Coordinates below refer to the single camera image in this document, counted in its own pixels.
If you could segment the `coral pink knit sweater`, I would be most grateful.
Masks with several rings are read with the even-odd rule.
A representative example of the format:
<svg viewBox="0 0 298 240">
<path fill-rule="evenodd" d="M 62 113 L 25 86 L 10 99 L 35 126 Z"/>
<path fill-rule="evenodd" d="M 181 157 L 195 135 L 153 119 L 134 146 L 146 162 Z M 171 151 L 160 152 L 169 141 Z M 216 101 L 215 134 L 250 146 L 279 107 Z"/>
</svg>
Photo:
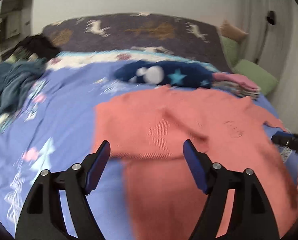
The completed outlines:
<svg viewBox="0 0 298 240">
<path fill-rule="evenodd" d="M 136 239 L 188 239 L 196 226 L 207 196 L 184 159 L 188 139 L 228 170 L 255 171 L 280 235 L 298 218 L 296 185 L 264 130 L 283 124 L 251 98 L 163 86 L 115 96 L 95 112 L 95 146 L 108 141 L 110 155 L 124 162 Z"/>
</svg>

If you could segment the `grey floral folded clothes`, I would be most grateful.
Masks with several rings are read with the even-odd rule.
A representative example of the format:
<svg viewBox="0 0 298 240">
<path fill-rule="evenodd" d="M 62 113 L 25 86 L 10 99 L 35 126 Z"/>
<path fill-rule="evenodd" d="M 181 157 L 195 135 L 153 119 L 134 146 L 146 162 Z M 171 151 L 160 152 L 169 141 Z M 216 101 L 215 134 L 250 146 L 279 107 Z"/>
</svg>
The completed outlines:
<svg viewBox="0 0 298 240">
<path fill-rule="evenodd" d="M 240 98 L 250 96 L 252 100 L 257 100 L 261 94 L 261 90 L 259 88 L 249 90 L 247 88 L 243 88 L 238 83 L 231 81 L 215 81 L 212 83 L 212 87 L 214 89 L 225 90 Z"/>
</svg>

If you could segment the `green pillow near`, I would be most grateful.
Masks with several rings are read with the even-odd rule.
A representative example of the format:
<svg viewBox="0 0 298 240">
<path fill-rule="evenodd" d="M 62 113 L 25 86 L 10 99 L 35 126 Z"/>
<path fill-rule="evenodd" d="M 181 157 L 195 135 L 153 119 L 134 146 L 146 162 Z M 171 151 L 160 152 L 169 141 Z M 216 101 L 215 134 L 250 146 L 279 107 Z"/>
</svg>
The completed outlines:
<svg viewBox="0 0 298 240">
<path fill-rule="evenodd" d="M 278 85 L 276 79 L 269 72 L 264 70 L 258 64 L 242 59 L 234 67 L 233 72 L 246 76 L 261 89 L 263 95 L 270 94 Z"/>
</svg>

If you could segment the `green pillow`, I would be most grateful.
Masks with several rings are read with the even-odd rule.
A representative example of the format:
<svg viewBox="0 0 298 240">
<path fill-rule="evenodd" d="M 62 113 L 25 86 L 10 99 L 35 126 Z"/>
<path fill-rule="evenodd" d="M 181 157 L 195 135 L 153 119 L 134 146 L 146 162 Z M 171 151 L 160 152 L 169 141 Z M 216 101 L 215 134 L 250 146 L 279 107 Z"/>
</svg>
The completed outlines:
<svg viewBox="0 0 298 240">
<path fill-rule="evenodd" d="M 220 38 L 226 61 L 230 67 L 234 67 L 239 60 L 240 45 L 227 37 L 220 36 Z"/>
<path fill-rule="evenodd" d="M 276 79 L 269 72 L 264 70 L 258 64 L 242 59 L 234 67 L 233 72 L 246 76 L 261 89 L 263 95 L 270 94 L 278 85 Z"/>
</svg>

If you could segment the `blue patterned bedspread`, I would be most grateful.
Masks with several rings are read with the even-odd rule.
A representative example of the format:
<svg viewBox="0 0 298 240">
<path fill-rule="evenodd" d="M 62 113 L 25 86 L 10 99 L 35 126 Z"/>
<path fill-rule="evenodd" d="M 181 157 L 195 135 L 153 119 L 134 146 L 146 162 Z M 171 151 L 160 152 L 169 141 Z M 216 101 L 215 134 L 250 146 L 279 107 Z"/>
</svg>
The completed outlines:
<svg viewBox="0 0 298 240">
<path fill-rule="evenodd" d="M 131 61 L 66 67 L 61 62 L 46 64 L 45 73 L 32 85 L 22 109 L 11 120 L 0 117 L 2 237 L 16 239 L 23 204 L 42 170 L 65 171 L 82 163 L 100 147 L 101 144 L 94 144 L 98 104 L 122 94 L 163 87 L 115 79 L 114 72 L 128 63 Z M 188 91 L 214 89 L 212 85 L 211 88 L 164 86 Z M 60 198 L 66 229 L 76 239 L 64 190 L 60 191 Z M 96 189 L 86 199 L 103 239 L 136 239 L 127 207 L 122 159 L 109 156 Z M 229 190 L 218 236 L 227 232 L 233 199 L 234 190 Z"/>
</svg>

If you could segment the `grey curtain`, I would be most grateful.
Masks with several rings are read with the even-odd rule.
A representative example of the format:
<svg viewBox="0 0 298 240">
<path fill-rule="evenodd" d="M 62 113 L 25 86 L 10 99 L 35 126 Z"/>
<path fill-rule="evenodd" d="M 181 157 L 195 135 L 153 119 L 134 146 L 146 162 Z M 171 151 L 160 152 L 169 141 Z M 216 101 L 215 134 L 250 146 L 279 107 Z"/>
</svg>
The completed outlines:
<svg viewBox="0 0 298 240">
<path fill-rule="evenodd" d="M 285 126 L 298 133 L 298 4 L 295 0 L 240 0 L 241 26 L 248 32 L 243 56 L 255 61 L 261 46 L 266 14 L 276 12 L 258 65 L 278 79 L 267 98 Z"/>
</svg>

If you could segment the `pink folded garment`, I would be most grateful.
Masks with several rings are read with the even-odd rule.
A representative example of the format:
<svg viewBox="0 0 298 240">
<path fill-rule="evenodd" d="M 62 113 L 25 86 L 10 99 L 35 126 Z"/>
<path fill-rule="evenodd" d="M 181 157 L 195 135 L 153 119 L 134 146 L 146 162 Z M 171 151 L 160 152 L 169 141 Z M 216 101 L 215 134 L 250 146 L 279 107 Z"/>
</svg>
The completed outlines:
<svg viewBox="0 0 298 240">
<path fill-rule="evenodd" d="M 213 81 L 229 81 L 238 84 L 239 86 L 243 87 L 244 89 L 248 90 L 259 90 L 259 87 L 256 83 L 248 79 L 244 75 L 240 74 L 227 74 L 224 72 L 213 73 L 212 74 Z"/>
</svg>

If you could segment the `green pillow far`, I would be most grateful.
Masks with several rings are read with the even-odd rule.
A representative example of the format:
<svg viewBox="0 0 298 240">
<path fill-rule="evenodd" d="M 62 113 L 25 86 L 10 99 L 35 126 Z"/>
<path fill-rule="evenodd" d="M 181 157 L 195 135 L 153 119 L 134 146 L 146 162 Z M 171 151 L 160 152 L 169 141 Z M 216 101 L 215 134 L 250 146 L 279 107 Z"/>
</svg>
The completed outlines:
<svg viewBox="0 0 298 240">
<path fill-rule="evenodd" d="M 239 60 L 240 45 L 227 37 L 220 36 L 220 38 L 226 61 L 230 67 L 234 67 Z"/>
</svg>

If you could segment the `black floor lamp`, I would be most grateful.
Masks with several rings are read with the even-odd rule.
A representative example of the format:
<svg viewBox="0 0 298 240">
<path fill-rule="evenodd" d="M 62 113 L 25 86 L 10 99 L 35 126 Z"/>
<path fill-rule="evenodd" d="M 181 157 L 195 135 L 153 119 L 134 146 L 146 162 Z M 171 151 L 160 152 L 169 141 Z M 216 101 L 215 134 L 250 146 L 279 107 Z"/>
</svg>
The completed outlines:
<svg viewBox="0 0 298 240">
<path fill-rule="evenodd" d="M 265 30 L 264 30 L 264 36 L 263 36 L 263 40 L 261 43 L 261 46 L 259 48 L 258 54 L 255 58 L 254 63 L 257 64 L 259 63 L 259 60 L 263 54 L 263 50 L 264 50 L 264 46 L 268 37 L 268 32 L 269 32 L 269 26 L 275 26 L 276 25 L 276 12 L 273 10 L 268 10 L 267 14 L 266 14 L 266 23 L 265 23 Z"/>
</svg>

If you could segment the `tan pillow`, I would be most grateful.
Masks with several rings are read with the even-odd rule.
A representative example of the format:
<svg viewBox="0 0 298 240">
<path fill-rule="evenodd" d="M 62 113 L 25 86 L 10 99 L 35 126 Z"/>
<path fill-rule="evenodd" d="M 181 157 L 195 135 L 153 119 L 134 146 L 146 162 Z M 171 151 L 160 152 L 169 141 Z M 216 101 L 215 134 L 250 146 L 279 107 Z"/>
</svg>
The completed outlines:
<svg viewBox="0 0 298 240">
<path fill-rule="evenodd" d="M 248 33 L 230 24 L 227 20 L 222 22 L 220 32 L 222 36 L 234 40 L 237 43 L 243 42 L 248 36 Z"/>
</svg>

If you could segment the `teal crumpled garment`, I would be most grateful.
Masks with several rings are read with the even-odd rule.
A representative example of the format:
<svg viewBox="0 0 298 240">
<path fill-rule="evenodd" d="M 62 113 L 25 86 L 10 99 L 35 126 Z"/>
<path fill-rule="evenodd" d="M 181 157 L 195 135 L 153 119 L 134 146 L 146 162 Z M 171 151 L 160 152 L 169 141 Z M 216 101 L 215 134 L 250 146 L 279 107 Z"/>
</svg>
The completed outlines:
<svg viewBox="0 0 298 240">
<path fill-rule="evenodd" d="M 47 59 L 0 63 L 0 115 L 22 108 L 32 85 L 45 73 Z"/>
</svg>

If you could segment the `navy star fleece blanket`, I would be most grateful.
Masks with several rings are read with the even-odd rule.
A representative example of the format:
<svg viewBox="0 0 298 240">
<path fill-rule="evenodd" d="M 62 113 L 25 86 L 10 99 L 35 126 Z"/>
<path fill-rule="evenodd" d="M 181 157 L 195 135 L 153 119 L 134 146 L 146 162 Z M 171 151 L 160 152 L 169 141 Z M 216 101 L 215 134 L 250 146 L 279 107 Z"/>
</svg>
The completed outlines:
<svg viewBox="0 0 298 240">
<path fill-rule="evenodd" d="M 123 82 L 186 88 L 211 88 L 213 81 L 212 72 L 200 64 L 180 61 L 135 61 L 117 69 L 113 76 Z"/>
</svg>

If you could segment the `black crumpled garment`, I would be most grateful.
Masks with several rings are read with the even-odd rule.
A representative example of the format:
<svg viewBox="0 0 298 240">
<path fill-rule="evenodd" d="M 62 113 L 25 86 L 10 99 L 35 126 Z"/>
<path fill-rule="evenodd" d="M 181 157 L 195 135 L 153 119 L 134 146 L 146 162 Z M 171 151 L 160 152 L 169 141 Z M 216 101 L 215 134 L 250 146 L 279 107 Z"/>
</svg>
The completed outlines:
<svg viewBox="0 0 298 240">
<path fill-rule="evenodd" d="M 43 35 L 27 36 L 13 48 L 13 55 L 17 59 L 28 60 L 33 54 L 39 59 L 51 60 L 61 52 Z"/>
</svg>

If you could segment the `dark deer pattern mattress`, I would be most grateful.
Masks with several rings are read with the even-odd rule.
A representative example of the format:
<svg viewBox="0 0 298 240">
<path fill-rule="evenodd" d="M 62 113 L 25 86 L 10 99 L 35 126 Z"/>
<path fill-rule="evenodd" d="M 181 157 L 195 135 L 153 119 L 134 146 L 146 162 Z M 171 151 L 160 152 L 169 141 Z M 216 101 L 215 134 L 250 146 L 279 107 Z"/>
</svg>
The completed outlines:
<svg viewBox="0 0 298 240">
<path fill-rule="evenodd" d="M 216 27 L 182 17 L 139 12 L 72 18 L 46 25 L 42 34 L 63 51 L 140 50 L 231 71 Z"/>
</svg>

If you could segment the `white wardrobe shelves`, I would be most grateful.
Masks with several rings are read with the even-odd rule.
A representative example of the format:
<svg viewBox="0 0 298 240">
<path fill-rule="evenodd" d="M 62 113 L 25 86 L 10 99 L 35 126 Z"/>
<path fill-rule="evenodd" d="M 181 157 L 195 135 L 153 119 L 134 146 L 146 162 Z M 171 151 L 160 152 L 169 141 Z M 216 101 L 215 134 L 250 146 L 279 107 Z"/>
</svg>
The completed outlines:
<svg viewBox="0 0 298 240">
<path fill-rule="evenodd" d="M 3 0 L 0 13 L 0 53 L 12 50 L 31 34 L 33 0 Z"/>
</svg>

